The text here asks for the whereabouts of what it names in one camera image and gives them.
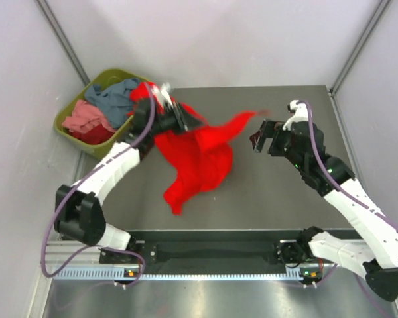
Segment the left aluminium corner post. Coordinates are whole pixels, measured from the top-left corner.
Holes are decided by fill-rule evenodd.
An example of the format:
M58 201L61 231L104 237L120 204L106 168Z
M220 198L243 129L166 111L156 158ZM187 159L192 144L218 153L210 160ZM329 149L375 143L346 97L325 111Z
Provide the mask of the left aluminium corner post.
M50 4L46 0L34 0L34 2L46 19L79 79L84 85L88 85L90 79Z

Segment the bright red t-shirt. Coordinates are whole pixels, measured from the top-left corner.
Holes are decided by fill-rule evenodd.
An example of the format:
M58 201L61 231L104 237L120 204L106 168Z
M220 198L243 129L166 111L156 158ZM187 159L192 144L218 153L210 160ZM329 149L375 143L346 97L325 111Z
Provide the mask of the bright red t-shirt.
M189 199L216 189L224 181L233 164L229 141L257 114L257 111L241 111L222 125L206 123L192 132L168 131L154 138L156 147L177 171L175 181L163 194L173 214L181 214Z

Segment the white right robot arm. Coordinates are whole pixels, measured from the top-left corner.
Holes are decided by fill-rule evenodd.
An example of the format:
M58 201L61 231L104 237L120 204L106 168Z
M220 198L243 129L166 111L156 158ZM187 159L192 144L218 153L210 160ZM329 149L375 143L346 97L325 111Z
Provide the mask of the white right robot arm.
M333 206L363 239L348 243L328 231L309 227L295 240L296 263L315 258L331 261L365 280L381 299L398 299L398 225L393 223L365 192L352 169L326 152L324 134L313 122L308 102L292 100L286 121L265 119L250 138L261 152L271 140L268 153L286 158L303 182Z

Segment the blue-grey t-shirt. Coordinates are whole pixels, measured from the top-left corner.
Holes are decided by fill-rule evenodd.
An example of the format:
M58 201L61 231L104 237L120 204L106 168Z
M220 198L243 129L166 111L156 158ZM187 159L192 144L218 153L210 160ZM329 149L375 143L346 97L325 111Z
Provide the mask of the blue-grey t-shirt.
M102 89L100 84L92 84L87 88L84 98L96 106L105 115L111 127L117 130L129 118L128 113L133 110L130 95L140 83L139 78L129 78L106 89Z

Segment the dark red t-shirt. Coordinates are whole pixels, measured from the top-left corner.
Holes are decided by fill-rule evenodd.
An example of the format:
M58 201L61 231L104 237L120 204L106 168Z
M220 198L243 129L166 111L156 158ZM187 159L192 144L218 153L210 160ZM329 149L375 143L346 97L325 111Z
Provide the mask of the dark red t-shirt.
M69 135L90 145L99 145L109 140L115 134L103 125L97 125L88 132L69 131Z

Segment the green plastic laundry bin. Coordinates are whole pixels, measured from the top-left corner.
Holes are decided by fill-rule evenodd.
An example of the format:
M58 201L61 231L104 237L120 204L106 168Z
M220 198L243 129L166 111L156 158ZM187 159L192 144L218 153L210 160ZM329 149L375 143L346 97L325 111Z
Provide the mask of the green plastic laundry bin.
M135 74L131 74L129 72L126 72L125 70L121 70L118 68L114 69L108 69L100 73L95 79L93 79L85 88L84 90L79 93L75 99L67 105L57 116L55 117L54 120L54 128L57 133L61 134L63 137L67 138L70 142L74 143L80 150L84 151L85 153L101 160L106 156L106 154L110 151L111 147L113 146L113 143L117 140L122 140L124 133L126 133L129 130L130 127L130 121L133 118L133 110L128 113L129 118L126 120L126 122L116 130L115 134L106 142L99 144L99 145L90 145L86 144L72 136L69 135L69 130L65 129L62 126L62 122L64 119L68 116L71 115L74 106L77 102L77 100L85 100L84 94L91 86L92 84L100 84L102 86L102 89L106 89L109 86L119 83L123 80L129 79L129 78L139 78L141 80L141 83L139 87L131 92L130 98L133 101L133 106L135 104L135 100L140 98L139 94L141 92L145 92L145 88L143 83L147 82L148 80L145 78L142 78L140 76L137 76Z

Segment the pink t-shirt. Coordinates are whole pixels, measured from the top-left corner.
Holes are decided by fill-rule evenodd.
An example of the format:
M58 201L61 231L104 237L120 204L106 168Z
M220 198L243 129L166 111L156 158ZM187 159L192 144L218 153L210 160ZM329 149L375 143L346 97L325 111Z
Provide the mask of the pink t-shirt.
M88 133L98 125L102 125L111 133L116 132L102 111L84 100L77 100L71 115L62 122L65 129L77 133Z

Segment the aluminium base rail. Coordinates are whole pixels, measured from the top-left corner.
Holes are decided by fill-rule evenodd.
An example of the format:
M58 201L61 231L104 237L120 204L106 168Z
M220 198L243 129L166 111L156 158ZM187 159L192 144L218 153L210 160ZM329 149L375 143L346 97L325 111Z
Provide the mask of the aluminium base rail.
M42 247L40 262L42 266L66 267L75 258L85 258L85 263L99 262L102 246L81 246L75 241L54 241ZM390 246L387 250L379 247L375 252L363 240L340 240L334 237L318 236L311 242L311 250L319 258L324 258L343 268L356 266L358 262L372 260L376 256L385 256L392 260L398 255L398 248Z

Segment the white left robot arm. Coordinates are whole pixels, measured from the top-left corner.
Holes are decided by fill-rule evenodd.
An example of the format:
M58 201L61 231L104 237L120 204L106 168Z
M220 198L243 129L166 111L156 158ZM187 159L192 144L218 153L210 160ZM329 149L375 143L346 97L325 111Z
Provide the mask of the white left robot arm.
M120 261L135 259L137 247L127 231L106 222L102 205L111 190L141 163L154 145L154 138L171 132L186 134L203 127L205 121L176 101L159 105L141 99L131 120L131 130L86 176L56 192L54 230L86 246L114 249Z

